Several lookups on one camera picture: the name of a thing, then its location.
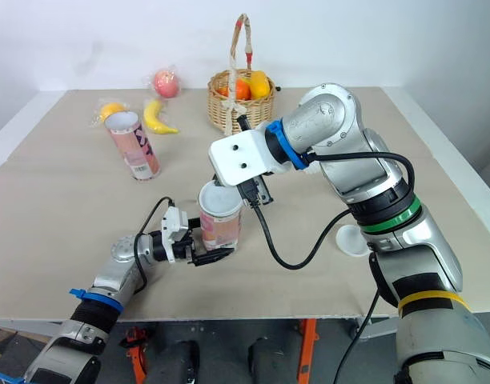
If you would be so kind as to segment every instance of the yellow ring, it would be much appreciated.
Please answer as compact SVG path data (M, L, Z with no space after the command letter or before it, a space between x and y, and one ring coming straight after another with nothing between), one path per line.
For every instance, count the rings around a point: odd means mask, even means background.
M447 292L446 290L424 290L415 294L409 294L407 297L400 300L400 302L398 303L398 313L400 314L404 306L406 306L409 302L415 302L416 300L421 300L424 298L449 298L450 300L455 300L456 302L459 302L460 304L465 306L469 312L471 312L471 309L461 298L461 296L454 292Z

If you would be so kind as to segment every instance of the fake fruit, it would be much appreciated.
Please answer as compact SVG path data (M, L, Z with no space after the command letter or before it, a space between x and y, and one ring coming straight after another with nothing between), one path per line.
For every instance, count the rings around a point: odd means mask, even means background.
M177 134L179 132L177 129L158 120L158 114L161 109L162 103L159 100L153 100L143 110L143 121L155 134Z
M221 94L222 96L225 96L225 97L229 96L229 89L226 86L221 86L216 91L219 94Z
M179 81L171 70L160 70L155 74L153 87L160 96L173 98L179 92Z
M239 78L236 81L236 99L237 100L250 100L251 88L245 80Z
M117 112L122 112L123 110L126 110L126 108L120 102L109 102L108 104L102 106L101 110L99 111L99 118L102 122L104 122L111 114L116 114Z
M251 94L253 99L265 98L270 94L270 82L261 70L251 73Z
M226 86L221 86L216 90L222 96L229 96L229 89ZM250 100L251 88L248 85L248 80L239 78L236 80L236 100Z

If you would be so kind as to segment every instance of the plastic bag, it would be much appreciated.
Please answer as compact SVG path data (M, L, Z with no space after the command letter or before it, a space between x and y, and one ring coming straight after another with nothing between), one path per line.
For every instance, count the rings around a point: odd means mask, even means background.
M92 113L90 126L99 126L111 114L124 110L131 110L131 107L123 100L117 98L100 98Z
M168 125L169 119L164 112L164 105L158 98L146 100L143 105L143 124L155 134L177 134L179 130Z
M146 84L162 98L174 98L179 93L179 78L173 66L157 70L147 78Z

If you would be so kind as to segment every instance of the blue ring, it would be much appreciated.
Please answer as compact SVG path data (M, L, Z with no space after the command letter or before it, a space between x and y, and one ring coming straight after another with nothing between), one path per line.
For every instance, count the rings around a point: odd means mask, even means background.
M107 298L103 294L92 294L90 292L87 293L85 290L75 290L75 289L70 290L69 293L73 294L74 296L76 296L81 300L95 300L96 302L103 302L108 306L115 308L120 314L124 310L124 307L121 305L120 302L114 300L113 298Z
M291 162L297 170L303 170L307 168L307 164L304 164L300 156L291 148L290 143L287 142L286 136L284 136L283 123L280 120L275 120L269 126L267 130L272 132L279 142L280 146L286 152L287 156L290 158Z

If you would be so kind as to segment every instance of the green ring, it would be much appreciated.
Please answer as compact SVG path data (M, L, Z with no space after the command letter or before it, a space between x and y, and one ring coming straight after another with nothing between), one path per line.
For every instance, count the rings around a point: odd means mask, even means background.
M375 233L375 232L382 232L384 230L389 230L391 228L394 228L395 226L399 226L400 224L403 224L406 222L409 218L414 216L416 212L420 209L421 207L421 202L417 198L417 196L414 196L414 200L412 201L412 204L401 214L396 215L394 218L390 218L389 220L386 220L385 222L379 222L378 224L372 224L370 226L361 226L364 232L368 233Z

